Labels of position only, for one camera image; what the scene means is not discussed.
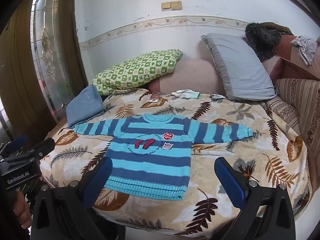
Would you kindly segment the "person's left hand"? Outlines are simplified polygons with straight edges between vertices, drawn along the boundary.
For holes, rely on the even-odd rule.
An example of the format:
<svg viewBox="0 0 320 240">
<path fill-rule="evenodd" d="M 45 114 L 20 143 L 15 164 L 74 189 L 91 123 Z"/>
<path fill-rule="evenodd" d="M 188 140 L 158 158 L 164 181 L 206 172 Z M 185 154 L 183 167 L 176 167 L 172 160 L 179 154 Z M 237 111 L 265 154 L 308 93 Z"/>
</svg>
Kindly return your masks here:
<svg viewBox="0 0 320 240">
<path fill-rule="evenodd" d="M 20 191 L 16 192 L 16 200 L 13 204 L 13 211 L 23 229 L 28 229 L 31 227 L 32 218 L 29 205 L 25 201 L 24 195 Z"/>
</svg>

